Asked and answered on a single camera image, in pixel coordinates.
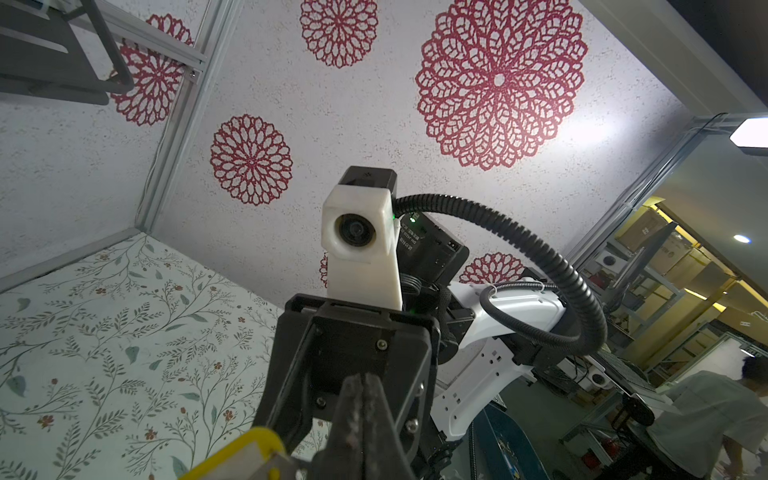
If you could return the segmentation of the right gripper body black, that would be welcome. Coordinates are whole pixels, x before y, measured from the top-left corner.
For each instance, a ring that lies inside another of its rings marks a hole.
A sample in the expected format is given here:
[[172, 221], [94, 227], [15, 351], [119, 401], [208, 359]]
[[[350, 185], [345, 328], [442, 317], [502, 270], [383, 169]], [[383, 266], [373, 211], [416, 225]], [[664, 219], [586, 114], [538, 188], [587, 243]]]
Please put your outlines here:
[[292, 451], [312, 419], [331, 420], [347, 377], [373, 374], [395, 438], [413, 460], [433, 402], [439, 340], [431, 315], [296, 294], [277, 320], [253, 424], [274, 431]]

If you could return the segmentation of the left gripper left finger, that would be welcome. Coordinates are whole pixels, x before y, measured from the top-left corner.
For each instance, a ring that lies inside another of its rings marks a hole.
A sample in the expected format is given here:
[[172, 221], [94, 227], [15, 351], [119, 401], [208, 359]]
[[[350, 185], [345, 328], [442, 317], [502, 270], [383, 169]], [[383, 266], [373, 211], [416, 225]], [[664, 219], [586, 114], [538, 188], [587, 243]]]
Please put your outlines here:
[[363, 382], [360, 374], [341, 387], [325, 448], [311, 463], [312, 479], [361, 479], [363, 473]]

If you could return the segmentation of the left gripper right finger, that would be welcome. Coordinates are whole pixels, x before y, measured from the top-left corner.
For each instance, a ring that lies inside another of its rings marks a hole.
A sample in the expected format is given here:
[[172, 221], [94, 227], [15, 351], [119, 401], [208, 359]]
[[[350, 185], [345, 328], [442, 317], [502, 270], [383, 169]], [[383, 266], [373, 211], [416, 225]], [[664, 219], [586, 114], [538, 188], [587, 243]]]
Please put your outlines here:
[[415, 479], [411, 462], [395, 428], [380, 378], [363, 377], [362, 478], [366, 480]]

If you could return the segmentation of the yellow key tag windowed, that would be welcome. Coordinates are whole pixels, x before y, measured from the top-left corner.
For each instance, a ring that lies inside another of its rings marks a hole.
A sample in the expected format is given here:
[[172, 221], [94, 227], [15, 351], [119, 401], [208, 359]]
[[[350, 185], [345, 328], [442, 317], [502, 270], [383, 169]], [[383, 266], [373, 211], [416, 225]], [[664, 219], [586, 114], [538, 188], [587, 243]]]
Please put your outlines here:
[[279, 468], [268, 463], [285, 454], [285, 446], [275, 432], [255, 427], [183, 474], [181, 479], [279, 479]]

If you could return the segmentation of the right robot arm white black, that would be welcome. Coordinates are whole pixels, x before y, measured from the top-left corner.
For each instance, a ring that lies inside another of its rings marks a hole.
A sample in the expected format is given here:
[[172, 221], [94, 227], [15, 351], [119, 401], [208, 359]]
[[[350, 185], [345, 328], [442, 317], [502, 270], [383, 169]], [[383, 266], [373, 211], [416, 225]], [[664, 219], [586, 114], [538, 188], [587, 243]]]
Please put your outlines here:
[[480, 378], [464, 371], [435, 392], [442, 315], [404, 309], [396, 248], [408, 213], [437, 213], [488, 230], [518, 248], [547, 282], [502, 307], [495, 285], [475, 291], [463, 344], [511, 335], [564, 354], [589, 355], [605, 342], [606, 320], [581, 275], [507, 216], [476, 202], [383, 189], [336, 188], [323, 207], [326, 297], [296, 295], [279, 317], [265, 390], [254, 423], [292, 452], [314, 419], [327, 420], [326, 447], [312, 479], [415, 479], [423, 440], [447, 438], [500, 391], [513, 358], [481, 356]]

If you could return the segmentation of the person in white shirt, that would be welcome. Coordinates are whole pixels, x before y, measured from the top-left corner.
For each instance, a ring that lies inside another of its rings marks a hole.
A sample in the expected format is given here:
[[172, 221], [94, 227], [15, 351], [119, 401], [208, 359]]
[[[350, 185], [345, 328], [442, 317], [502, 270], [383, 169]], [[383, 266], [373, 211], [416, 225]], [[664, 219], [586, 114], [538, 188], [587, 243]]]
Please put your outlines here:
[[767, 436], [767, 359], [748, 357], [741, 378], [734, 380], [699, 371], [666, 391], [676, 412], [661, 414], [647, 428], [655, 445], [694, 479], [712, 473], [721, 452], [729, 463], [724, 473], [743, 473], [743, 453], [758, 451]]

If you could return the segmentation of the ceiling light panel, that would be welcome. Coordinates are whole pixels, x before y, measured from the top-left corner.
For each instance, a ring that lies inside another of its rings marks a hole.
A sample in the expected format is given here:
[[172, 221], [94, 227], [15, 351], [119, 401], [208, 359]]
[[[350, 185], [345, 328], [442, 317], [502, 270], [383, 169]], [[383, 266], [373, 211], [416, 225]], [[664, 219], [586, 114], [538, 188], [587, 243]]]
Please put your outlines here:
[[746, 155], [767, 157], [768, 118], [755, 117], [744, 120], [729, 139]]

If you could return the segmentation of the grey slotted wall shelf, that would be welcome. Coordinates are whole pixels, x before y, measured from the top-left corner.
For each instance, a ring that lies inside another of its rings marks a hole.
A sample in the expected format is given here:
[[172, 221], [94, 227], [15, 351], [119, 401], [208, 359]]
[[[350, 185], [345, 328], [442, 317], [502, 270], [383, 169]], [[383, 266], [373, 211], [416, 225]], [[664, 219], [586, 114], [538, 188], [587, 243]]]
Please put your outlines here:
[[[109, 56], [113, 74], [101, 79], [71, 22], [86, 16]], [[1, 3], [1, 91], [93, 105], [134, 88], [130, 69], [94, 1], [70, 12], [47, 11], [37, 1]]]

